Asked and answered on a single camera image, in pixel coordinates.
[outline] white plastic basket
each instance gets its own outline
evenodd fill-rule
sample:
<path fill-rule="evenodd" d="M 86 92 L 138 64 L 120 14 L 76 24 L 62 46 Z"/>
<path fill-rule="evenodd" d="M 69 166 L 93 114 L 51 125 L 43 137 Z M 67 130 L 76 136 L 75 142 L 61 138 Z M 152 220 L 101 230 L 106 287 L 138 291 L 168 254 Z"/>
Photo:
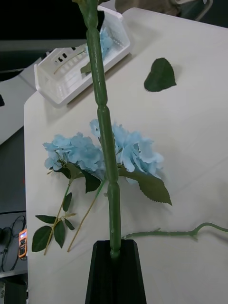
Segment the white plastic basket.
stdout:
<path fill-rule="evenodd" d="M 123 16 L 105 7 L 102 27 L 107 28 L 114 43 L 104 58 L 104 71 L 113 67 L 130 53 L 132 39 Z M 89 62 L 86 53 L 80 54 L 85 45 L 77 48 L 56 48 L 39 64 L 34 65 L 36 89 L 54 107 L 62 107 L 92 84 L 91 73 L 80 69 Z"/>

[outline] blue hydrangea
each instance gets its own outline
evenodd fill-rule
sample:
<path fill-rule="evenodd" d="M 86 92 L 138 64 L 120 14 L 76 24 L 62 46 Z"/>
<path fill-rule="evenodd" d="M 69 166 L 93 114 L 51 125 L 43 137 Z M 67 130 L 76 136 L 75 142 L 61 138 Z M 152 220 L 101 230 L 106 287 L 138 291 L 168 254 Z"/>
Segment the blue hydrangea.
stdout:
<path fill-rule="evenodd" d="M 92 133 L 100 135 L 98 121 L 95 119 L 90 123 Z M 130 133 L 122 125 L 112 126 L 115 139 L 116 161 L 129 172 L 135 170 L 145 174 L 152 174 L 159 178 L 157 171 L 161 169 L 163 157 L 152 150 L 153 141 L 144 138 L 137 131 Z"/>
<path fill-rule="evenodd" d="M 81 133 L 72 138 L 55 135 L 51 143 L 45 142 L 43 146 L 48 151 L 48 158 L 45 161 L 47 169 L 53 167 L 55 171 L 59 170 L 59 160 L 75 163 L 88 172 L 105 169 L 102 151 L 93 145 L 90 137 L 84 137 Z"/>

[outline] table surface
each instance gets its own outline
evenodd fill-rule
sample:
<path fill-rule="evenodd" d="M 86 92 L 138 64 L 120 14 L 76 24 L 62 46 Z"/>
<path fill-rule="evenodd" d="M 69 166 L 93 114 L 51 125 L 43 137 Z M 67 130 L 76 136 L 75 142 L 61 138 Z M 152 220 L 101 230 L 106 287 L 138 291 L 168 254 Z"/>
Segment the table surface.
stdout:
<path fill-rule="evenodd" d="M 211 221 L 227 227 L 228 218 L 228 30 L 150 11 L 124 13 L 135 39 L 132 54 L 106 73 L 112 121 L 155 140 L 164 158 L 164 180 L 173 207 L 147 199 L 120 179 L 122 234 L 190 230 Z M 177 86 L 147 92 L 143 82 L 152 62 L 167 58 Z M 46 256 L 32 253 L 32 236 L 42 223 L 36 214 L 55 215 L 67 179 L 47 175 L 43 142 L 55 134 L 82 132 L 95 139 L 89 122 L 96 117 L 92 88 L 62 109 L 35 93 L 25 104 L 28 285 L 31 304 L 83 304 L 92 245 L 108 239 L 108 203 L 101 193 L 70 253 L 74 235 L 62 249 L 52 242 Z M 77 225 L 92 202 L 85 182 L 72 186 Z M 137 240 L 147 303 L 214 304 L 228 299 L 228 235 L 204 228 L 190 238 L 144 237 Z"/>

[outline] orange multimeter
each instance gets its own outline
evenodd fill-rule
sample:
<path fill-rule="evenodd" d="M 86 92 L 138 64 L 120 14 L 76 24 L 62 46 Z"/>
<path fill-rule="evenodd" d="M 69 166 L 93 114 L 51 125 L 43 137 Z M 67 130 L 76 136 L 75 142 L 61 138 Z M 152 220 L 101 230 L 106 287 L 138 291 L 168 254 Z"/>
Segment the orange multimeter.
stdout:
<path fill-rule="evenodd" d="M 27 253 L 27 229 L 22 230 L 19 233 L 19 258 L 22 258 Z"/>

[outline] artificial flower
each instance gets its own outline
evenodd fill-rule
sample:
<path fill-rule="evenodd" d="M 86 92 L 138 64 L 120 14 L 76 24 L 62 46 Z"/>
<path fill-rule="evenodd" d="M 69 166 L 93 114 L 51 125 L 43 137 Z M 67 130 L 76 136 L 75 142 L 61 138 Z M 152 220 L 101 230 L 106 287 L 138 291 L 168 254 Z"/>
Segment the artificial flower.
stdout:
<path fill-rule="evenodd" d="M 94 119 L 90 126 L 92 133 L 99 136 L 98 120 Z M 130 133 L 122 125 L 116 123 L 112 129 L 117 163 L 124 165 L 129 172 L 137 170 L 159 178 L 157 172 L 158 169 L 161 169 L 163 157 L 152 150 L 153 141 L 142 137 L 137 131 Z"/>

